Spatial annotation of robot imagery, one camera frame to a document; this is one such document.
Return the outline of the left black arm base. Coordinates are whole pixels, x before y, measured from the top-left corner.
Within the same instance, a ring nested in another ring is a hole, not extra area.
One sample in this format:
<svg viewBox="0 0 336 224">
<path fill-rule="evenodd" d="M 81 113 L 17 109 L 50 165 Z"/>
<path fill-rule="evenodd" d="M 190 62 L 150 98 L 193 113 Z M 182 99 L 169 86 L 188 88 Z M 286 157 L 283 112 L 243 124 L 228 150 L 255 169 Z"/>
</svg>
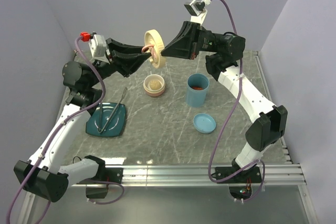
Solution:
<svg viewBox="0 0 336 224">
<path fill-rule="evenodd" d="M 89 186 L 86 187 L 86 197 L 90 200 L 105 199 L 108 195 L 111 184 L 114 182 L 121 184 L 123 168 L 106 168 L 100 175 L 86 179 Z"/>
</svg>

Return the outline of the blue round lid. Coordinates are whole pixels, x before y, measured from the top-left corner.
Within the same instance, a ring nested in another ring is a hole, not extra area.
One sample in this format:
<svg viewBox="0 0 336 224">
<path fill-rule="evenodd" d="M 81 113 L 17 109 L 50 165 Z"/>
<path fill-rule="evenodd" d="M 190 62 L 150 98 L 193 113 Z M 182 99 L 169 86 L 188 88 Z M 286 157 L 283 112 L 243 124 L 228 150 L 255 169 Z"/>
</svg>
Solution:
<svg viewBox="0 0 336 224">
<path fill-rule="evenodd" d="M 200 113 L 194 116 L 193 125 L 197 131 L 209 134 L 216 129 L 215 120 L 208 114 Z"/>
</svg>

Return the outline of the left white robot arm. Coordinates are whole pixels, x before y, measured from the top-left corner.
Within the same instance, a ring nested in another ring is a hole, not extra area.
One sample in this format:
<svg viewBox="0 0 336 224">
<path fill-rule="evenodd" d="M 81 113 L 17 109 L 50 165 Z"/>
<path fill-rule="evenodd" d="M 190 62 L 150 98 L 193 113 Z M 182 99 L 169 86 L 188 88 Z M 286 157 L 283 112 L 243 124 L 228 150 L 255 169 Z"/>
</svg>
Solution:
<svg viewBox="0 0 336 224">
<path fill-rule="evenodd" d="M 20 190 L 33 193 L 50 202 L 57 202 L 67 188 L 83 180 L 94 183 L 107 180 L 105 162 L 88 155 L 81 161 L 63 166 L 62 160 L 81 128 L 101 104 L 106 87 L 103 80 L 118 72 L 125 77 L 136 72 L 150 58 L 140 46 L 121 44 L 108 40 L 110 55 L 107 62 L 69 61 L 62 69 L 63 84 L 70 92 L 52 131 L 41 147 L 28 161 L 18 161 L 14 173 Z"/>
</svg>

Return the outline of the beige round lid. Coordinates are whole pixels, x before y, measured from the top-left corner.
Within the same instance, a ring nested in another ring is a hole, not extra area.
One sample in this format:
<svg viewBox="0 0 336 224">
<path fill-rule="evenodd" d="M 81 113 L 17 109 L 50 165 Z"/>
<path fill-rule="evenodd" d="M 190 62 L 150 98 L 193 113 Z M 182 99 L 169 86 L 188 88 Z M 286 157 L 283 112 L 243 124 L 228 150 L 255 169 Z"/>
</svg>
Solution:
<svg viewBox="0 0 336 224">
<path fill-rule="evenodd" d="M 163 68 L 166 59 L 161 55 L 164 49 L 163 40 L 157 30 L 148 30 L 144 34 L 144 47 L 142 52 L 149 52 L 149 63 L 156 69 Z"/>
</svg>

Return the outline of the blue tall cup container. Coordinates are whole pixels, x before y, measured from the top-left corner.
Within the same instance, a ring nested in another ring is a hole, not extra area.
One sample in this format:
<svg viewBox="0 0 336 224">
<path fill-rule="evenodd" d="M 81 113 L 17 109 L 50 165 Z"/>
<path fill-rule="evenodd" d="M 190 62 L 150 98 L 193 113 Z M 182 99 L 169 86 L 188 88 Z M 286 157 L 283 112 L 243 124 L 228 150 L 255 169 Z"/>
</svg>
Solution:
<svg viewBox="0 0 336 224">
<path fill-rule="evenodd" d="M 202 87 L 203 90 L 193 90 L 192 86 Z M 187 105 L 198 108 L 201 107 L 206 99 L 209 88 L 209 79 L 204 74 L 195 73 L 189 76 L 187 80 L 186 103 Z"/>
</svg>

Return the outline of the metal serving tongs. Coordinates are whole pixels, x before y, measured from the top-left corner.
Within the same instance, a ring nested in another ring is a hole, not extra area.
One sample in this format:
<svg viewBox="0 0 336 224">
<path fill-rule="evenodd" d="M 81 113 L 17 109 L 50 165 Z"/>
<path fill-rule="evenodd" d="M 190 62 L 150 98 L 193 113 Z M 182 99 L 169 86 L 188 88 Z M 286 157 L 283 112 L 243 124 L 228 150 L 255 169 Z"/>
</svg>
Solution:
<svg viewBox="0 0 336 224">
<path fill-rule="evenodd" d="M 109 115 L 109 117 L 108 117 L 106 123 L 104 124 L 104 126 L 103 126 L 103 127 L 101 127 L 100 125 L 98 126 L 98 133 L 99 133 L 99 134 L 102 134 L 102 133 L 105 131 L 105 129 L 107 128 L 107 126 L 109 125 L 109 123 L 111 122 L 111 120 L 112 120 L 114 114 L 116 113 L 117 109 L 119 108 L 121 102 L 124 100 L 124 98 L 125 98 L 125 96 L 126 96 L 126 94 L 127 94 L 127 91 L 128 91 L 128 88 L 125 87 L 124 90 L 123 90 L 123 93 L 122 93 L 122 96 L 121 96 L 119 102 L 118 102 L 117 105 L 114 107 L 113 111 L 112 111 L 111 114 Z"/>
</svg>

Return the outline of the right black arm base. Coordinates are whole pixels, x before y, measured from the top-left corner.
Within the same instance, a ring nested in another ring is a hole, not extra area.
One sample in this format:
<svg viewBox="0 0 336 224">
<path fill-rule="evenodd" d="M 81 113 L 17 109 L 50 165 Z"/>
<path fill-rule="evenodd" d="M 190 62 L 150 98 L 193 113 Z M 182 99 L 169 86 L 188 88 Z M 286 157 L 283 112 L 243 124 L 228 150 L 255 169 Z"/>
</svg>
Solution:
<svg viewBox="0 0 336 224">
<path fill-rule="evenodd" d="M 215 167 L 212 177 L 218 184 L 231 184 L 229 193 L 236 201 L 249 201 L 253 199 L 263 188 L 265 171 L 254 165 L 234 175 L 238 169 L 234 167 Z"/>
</svg>

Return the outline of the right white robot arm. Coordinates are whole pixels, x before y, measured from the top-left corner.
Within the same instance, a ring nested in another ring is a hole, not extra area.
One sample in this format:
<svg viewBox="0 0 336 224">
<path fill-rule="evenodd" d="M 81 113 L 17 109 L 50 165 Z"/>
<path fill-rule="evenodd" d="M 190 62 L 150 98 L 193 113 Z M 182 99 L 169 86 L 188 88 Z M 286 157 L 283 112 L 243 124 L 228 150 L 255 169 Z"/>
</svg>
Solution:
<svg viewBox="0 0 336 224">
<path fill-rule="evenodd" d="M 233 160 L 232 177 L 238 182 L 250 176 L 250 168 L 270 145 L 283 137 L 288 111 L 275 105 L 243 74 L 246 39 L 234 32 L 213 33 L 199 23 L 184 21 L 177 36 L 162 50 L 165 57 L 195 59 L 207 52 L 207 73 L 224 86 L 248 114 L 252 125 L 245 133 L 246 144 Z"/>
</svg>

